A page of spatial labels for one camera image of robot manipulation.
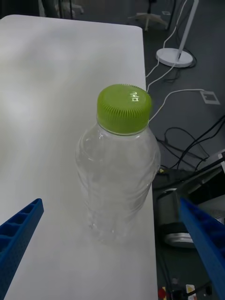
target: red object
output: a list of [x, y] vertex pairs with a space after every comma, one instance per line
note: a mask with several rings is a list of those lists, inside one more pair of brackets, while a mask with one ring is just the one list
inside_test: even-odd
[[160, 299], [164, 299], [166, 297], [166, 292], [165, 290], [162, 288], [162, 289], [158, 289], [158, 297]]

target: white table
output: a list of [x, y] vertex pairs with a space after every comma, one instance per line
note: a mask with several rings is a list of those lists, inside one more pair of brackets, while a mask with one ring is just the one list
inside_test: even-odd
[[140, 28], [0, 21], [0, 224], [36, 198], [45, 209], [5, 300], [158, 298], [151, 192], [129, 243], [86, 232], [75, 147], [114, 83], [145, 88]]

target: clear plastic bottle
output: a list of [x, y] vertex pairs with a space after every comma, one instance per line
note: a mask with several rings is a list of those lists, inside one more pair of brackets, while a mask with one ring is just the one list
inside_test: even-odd
[[100, 240], [123, 240], [142, 208], [160, 166], [148, 127], [151, 99], [142, 89], [117, 84], [97, 102], [97, 124], [76, 149], [88, 223]]

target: white floor lamp base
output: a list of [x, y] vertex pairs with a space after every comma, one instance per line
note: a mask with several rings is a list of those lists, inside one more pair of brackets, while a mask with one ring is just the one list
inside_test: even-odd
[[193, 57], [185, 51], [182, 51], [180, 59], [176, 61], [178, 49], [164, 48], [156, 52], [156, 58], [164, 65], [172, 67], [175, 63], [176, 68], [189, 67], [193, 62]]

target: green bottle cap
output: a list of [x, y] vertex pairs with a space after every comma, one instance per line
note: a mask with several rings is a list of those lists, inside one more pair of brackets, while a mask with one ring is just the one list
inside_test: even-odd
[[114, 84], [97, 99], [97, 122], [107, 131], [129, 135], [142, 131], [149, 121], [151, 97], [133, 85]]

